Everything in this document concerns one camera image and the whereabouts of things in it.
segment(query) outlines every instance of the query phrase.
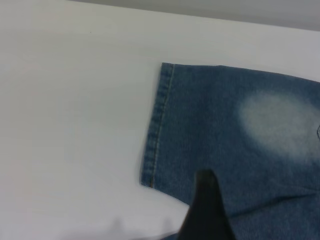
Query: white background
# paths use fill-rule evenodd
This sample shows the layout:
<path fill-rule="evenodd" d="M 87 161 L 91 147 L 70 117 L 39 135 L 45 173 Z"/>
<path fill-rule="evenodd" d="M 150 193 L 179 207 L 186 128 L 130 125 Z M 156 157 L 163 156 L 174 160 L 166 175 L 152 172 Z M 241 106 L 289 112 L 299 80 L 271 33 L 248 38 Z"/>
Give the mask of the white background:
<path fill-rule="evenodd" d="M 66 0 L 0 2 L 0 239 L 130 240 L 186 205 L 139 185 L 161 62 L 320 81 L 320 32 Z"/>

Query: stitched hem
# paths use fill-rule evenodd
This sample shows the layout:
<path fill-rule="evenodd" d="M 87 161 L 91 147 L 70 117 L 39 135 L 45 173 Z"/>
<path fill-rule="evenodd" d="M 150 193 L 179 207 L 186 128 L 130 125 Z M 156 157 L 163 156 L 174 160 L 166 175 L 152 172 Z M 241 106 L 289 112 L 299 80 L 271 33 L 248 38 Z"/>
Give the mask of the stitched hem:
<path fill-rule="evenodd" d="M 155 185 L 159 137 L 174 71 L 174 64 L 162 63 L 158 89 L 146 137 L 140 176 L 140 184 L 150 188 L 153 188 Z"/>

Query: light blue fabric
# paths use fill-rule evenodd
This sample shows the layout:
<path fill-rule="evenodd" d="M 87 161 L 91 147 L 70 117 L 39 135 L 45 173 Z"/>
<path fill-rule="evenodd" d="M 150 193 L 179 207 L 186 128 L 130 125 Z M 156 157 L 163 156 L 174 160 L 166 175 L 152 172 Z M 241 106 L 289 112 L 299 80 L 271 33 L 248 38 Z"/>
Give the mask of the light blue fabric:
<path fill-rule="evenodd" d="M 320 239 L 320 83 L 163 63 L 141 184 L 190 204 L 208 168 L 238 240 Z"/>

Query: denim jeans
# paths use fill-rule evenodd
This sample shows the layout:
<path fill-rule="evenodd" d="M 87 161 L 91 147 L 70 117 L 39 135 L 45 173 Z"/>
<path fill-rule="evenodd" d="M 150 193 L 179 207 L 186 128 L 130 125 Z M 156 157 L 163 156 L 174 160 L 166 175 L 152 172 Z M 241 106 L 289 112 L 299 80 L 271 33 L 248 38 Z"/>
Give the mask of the denim jeans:
<path fill-rule="evenodd" d="M 141 184 L 190 204 L 200 169 L 236 239 L 320 239 L 320 83 L 163 63 Z"/>

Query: stitching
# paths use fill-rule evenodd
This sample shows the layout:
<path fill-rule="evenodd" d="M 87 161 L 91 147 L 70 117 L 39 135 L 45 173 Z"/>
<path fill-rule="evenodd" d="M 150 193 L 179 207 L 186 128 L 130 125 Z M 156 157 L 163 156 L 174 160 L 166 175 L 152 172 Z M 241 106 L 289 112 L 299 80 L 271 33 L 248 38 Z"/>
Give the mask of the stitching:
<path fill-rule="evenodd" d="M 165 99 L 164 99 L 164 103 L 163 103 L 163 107 L 162 107 L 162 114 L 161 114 L 161 119 L 160 119 L 160 123 L 159 123 L 159 129 L 157 132 L 157 138 L 156 138 L 156 142 L 155 142 L 155 150 L 154 150 L 154 164 L 153 164 L 153 171 L 152 171 L 152 179 L 151 179 L 151 183 L 150 183 L 150 187 L 153 188 L 154 184 L 155 184 L 155 174 L 156 174 L 156 165 L 157 165 L 157 156 L 158 156 L 158 150 L 159 150 L 159 138 L 160 138 L 160 132 L 162 129 L 162 122 L 164 119 L 164 115 L 165 115 L 165 110 L 166 110 L 166 106 L 167 106 L 167 102 L 168 102 L 168 96 L 171 90 L 171 83 L 172 80 L 174 78 L 174 73 L 175 73 L 175 64 L 173 64 L 172 69 L 171 69 L 171 76 L 170 76 L 170 80 L 169 80 L 169 84 L 168 84 L 168 90 L 167 93 L 165 95 Z"/>

